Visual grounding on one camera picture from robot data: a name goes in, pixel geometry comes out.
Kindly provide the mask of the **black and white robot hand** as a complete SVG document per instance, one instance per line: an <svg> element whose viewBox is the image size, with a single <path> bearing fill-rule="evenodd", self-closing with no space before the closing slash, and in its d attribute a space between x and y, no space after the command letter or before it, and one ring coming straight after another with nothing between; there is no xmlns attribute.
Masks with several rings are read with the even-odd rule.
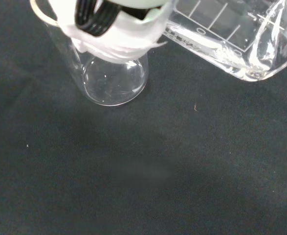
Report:
<svg viewBox="0 0 287 235"><path fill-rule="evenodd" d="M139 59L158 40L173 11L172 0L51 0L57 23L80 53L123 64Z"/></svg>

